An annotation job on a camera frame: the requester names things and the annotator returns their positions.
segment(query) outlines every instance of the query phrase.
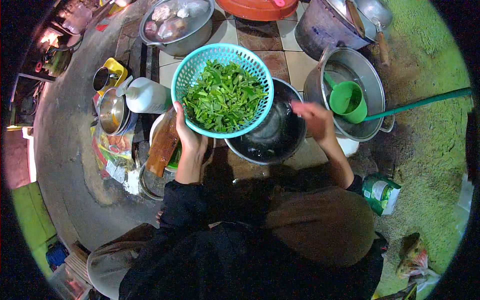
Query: yellow plastic container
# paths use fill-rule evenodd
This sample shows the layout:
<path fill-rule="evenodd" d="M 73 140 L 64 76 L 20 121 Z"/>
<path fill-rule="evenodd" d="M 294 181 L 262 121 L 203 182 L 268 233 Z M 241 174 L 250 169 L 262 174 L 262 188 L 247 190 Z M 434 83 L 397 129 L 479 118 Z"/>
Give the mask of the yellow plastic container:
<path fill-rule="evenodd" d="M 117 80 L 117 82 L 115 82 L 115 85 L 114 86 L 119 86 L 122 82 L 125 81 L 125 79 L 127 78 L 127 69 L 122 66 L 118 61 L 116 61 L 114 58 L 109 58 L 104 64 L 103 64 L 104 67 L 106 67 L 107 69 L 109 69 L 110 71 L 116 73 L 119 75 L 119 79 Z M 98 91 L 97 92 L 100 96 L 103 96 L 103 91 Z"/>

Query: green plastic scoop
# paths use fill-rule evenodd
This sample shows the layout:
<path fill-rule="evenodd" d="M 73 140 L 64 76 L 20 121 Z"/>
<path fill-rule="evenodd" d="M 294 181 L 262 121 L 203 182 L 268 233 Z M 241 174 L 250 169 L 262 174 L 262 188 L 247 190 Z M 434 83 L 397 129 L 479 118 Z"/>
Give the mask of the green plastic scoop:
<path fill-rule="evenodd" d="M 349 123 L 362 122 L 367 116 L 367 103 L 363 98 L 361 87 L 353 81 L 337 84 L 327 72 L 324 72 L 324 79 L 332 88 L 329 105 L 333 112 Z"/>

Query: turquoise plastic colander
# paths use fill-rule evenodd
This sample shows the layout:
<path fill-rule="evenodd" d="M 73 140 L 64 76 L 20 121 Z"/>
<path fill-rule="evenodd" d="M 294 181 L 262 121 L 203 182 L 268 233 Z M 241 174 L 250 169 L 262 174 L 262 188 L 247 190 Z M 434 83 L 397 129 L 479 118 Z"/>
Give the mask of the turquoise plastic colander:
<path fill-rule="evenodd" d="M 172 79 L 172 101 L 182 103 L 188 87 L 196 84 L 207 60 L 215 59 L 223 65 L 228 65 L 232 61 L 251 75 L 257 76 L 260 83 L 265 86 L 264 93 L 267 94 L 260 100 L 254 117 L 247 124 L 229 132 L 215 132 L 200 128 L 196 120 L 190 119 L 185 113 L 185 121 L 192 130 L 217 139 L 230 139 L 246 134 L 265 119 L 273 103 L 273 81 L 267 66 L 250 50 L 233 44 L 211 44 L 198 48 L 182 60 Z"/>

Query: wooden cutting board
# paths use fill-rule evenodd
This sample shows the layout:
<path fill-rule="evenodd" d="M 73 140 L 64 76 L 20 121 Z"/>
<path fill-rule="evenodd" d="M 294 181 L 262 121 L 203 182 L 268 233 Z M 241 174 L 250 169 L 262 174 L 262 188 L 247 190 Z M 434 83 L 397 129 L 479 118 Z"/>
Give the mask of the wooden cutting board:
<path fill-rule="evenodd" d="M 146 169 L 162 177 L 163 171 L 172 158 L 173 152 L 180 140 L 177 133 L 177 113 L 172 107 L 165 113 L 158 125 L 152 146 L 148 151 Z"/>

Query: tiled floor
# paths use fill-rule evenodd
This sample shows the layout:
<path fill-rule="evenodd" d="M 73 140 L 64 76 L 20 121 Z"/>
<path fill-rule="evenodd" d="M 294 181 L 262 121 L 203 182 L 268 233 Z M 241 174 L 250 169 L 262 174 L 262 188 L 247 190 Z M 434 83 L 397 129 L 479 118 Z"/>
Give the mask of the tiled floor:
<path fill-rule="evenodd" d="M 299 2 L 297 10 L 285 20 L 253 22 L 234 17 L 216 4 L 213 34 L 207 44 L 230 43 L 253 51 L 264 61 L 272 76 L 291 83 L 303 92 L 303 83 L 317 62 L 307 56 L 295 40 L 295 26 L 307 3 Z M 173 72 L 182 58 L 160 52 L 160 83 L 171 85 Z"/>
<path fill-rule="evenodd" d="M 317 61 L 306 55 L 295 40 L 295 27 L 308 3 L 299 2 L 290 17 L 276 22 L 243 20 L 223 11 L 217 4 L 213 19 L 213 34 L 207 44 L 230 43 L 253 51 L 267 65 L 271 75 L 292 84 L 303 96 L 303 84 Z M 160 83 L 171 86 L 173 73 L 182 58 L 160 52 Z M 307 138 L 298 152 L 285 165 L 293 169 L 307 168 L 326 162 L 326 156 L 312 138 Z M 248 163 L 228 153 L 228 163 L 235 178 L 268 176 L 268 168 Z"/>

